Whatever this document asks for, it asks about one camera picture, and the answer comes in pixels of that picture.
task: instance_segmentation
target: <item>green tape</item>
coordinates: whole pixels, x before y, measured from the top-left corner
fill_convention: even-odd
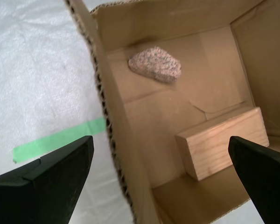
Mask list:
[[[85,136],[95,135],[106,129],[105,119],[99,118],[65,129],[56,134],[17,146],[13,150],[14,162],[23,162],[33,157],[51,152]]]

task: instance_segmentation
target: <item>speckled stone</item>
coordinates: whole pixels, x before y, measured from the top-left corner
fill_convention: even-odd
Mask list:
[[[164,83],[175,82],[182,73],[180,61],[159,47],[133,55],[128,66],[132,72]]]

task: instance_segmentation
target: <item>wooden block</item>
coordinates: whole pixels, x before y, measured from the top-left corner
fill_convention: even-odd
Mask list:
[[[200,181],[232,165],[228,154],[231,136],[267,147],[269,141],[260,108],[241,108],[176,135],[187,173]]]

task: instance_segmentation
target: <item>white fabric surface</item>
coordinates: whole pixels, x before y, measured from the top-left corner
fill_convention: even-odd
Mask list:
[[[89,9],[103,2],[85,1]],[[13,163],[15,146],[102,116],[93,74],[62,0],[0,0],[0,175],[29,162]],[[70,223],[130,224],[106,133],[95,135],[94,144]],[[250,202],[215,222],[235,223],[262,222]]]

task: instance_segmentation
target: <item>cardboard flap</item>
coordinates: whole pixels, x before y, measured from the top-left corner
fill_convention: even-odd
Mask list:
[[[262,2],[231,26],[267,133],[280,136],[280,0]]]
[[[93,57],[95,58],[94,62],[97,65],[99,64],[98,72],[100,72],[104,88],[103,98],[107,99],[106,104],[113,130],[112,137],[116,145],[115,153],[120,159],[124,178],[128,185],[127,191],[132,198],[133,209],[137,214],[137,222],[140,224],[158,224],[159,217],[156,213],[147,175],[138,153],[137,140],[134,138],[127,122],[126,111],[107,63],[95,28],[95,21],[81,0],[72,0],[69,1],[69,4],[85,38],[93,41]]]
[[[145,0],[100,7],[106,51],[229,25],[262,0]]]

